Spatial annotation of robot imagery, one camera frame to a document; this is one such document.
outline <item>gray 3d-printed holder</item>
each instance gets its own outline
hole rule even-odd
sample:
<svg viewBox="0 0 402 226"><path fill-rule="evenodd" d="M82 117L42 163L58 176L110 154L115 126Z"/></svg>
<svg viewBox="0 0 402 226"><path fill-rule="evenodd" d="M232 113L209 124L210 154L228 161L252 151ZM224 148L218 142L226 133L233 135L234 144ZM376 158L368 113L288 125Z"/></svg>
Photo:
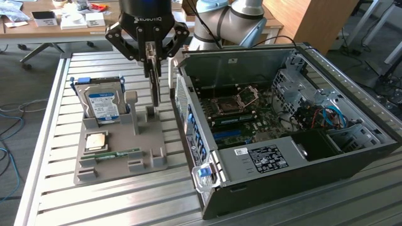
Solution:
<svg viewBox="0 0 402 226"><path fill-rule="evenodd" d="M151 173L169 167L159 113L154 106L137 112L137 91L127 91L125 100L130 113L121 115L121 122L99 125L95 118L83 118L74 172L77 185ZM106 135L106 143L90 151L86 139L98 133Z"/></svg>

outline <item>aluminum extrusion table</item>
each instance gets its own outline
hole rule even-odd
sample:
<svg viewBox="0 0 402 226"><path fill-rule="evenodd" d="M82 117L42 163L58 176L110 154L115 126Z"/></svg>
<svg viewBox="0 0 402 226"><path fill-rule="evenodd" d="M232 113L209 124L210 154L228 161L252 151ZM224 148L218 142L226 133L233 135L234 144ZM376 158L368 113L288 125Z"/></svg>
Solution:
<svg viewBox="0 0 402 226"><path fill-rule="evenodd" d="M75 186L74 167L83 109L70 88L70 77L123 75L126 88L138 90L139 109L151 104L151 97L143 69L122 54L78 53L61 60L17 226L382 226L402 222L401 150L374 162L350 180L203 221L170 103L167 66L163 66L162 72L159 109L170 168L106 183Z"/></svg>

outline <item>motherboard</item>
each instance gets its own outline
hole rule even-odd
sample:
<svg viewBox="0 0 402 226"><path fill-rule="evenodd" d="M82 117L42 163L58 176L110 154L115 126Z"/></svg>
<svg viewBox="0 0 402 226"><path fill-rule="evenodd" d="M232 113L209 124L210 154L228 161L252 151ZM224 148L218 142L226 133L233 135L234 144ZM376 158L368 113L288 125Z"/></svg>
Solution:
<svg viewBox="0 0 402 226"><path fill-rule="evenodd" d="M269 86L257 84L199 93L220 149L277 139L293 131L272 108L272 95Z"/></svg>

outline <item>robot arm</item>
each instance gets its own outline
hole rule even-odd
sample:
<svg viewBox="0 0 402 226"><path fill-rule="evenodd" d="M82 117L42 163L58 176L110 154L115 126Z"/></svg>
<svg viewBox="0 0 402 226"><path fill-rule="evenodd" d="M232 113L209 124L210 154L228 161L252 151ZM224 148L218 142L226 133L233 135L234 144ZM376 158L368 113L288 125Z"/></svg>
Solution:
<svg viewBox="0 0 402 226"><path fill-rule="evenodd" d="M107 29L106 38L129 60L143 63L146 77L150 77L153 103L158 106L161 61L175 56L190 32L186 24L174 19L171 0L119 0L119 4L119 22ZM175 36L163 45L173 28ZM138 41L138 47L122 38L122 30Z"/></svg>
<svg viewBox="0 0 402 226"><path fill-rule="evenodd" d="M197 11L217 40L226 39L248 48L257 43L266 24L262 0L237 0L232 7L228 0L199 0ZM197 18L190 50L218 48L214 37Z"/></svg>

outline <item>chair wheel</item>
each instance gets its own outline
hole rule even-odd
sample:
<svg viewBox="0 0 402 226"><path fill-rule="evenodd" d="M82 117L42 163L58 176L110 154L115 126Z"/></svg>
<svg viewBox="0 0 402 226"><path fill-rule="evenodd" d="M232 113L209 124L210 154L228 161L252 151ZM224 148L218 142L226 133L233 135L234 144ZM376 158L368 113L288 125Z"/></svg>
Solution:
<svg viewBox="0 0 402 226"><path fill-rule="evenodd" d="M33 65L22 64L22 67L26 71L33 69Z"/></svg>
<svg viewBox="0 0 402 226"><path fill-rule="evenodd" d="M26 45L19 44L18 46L19 46L21 50L27 50L29 49Z"/></svg>
<svg viewBox="0 0 402 226"><path fill-rule="evenodd" d="M89 41L87 46L94 47L95 46L94 42Z"/></svg>

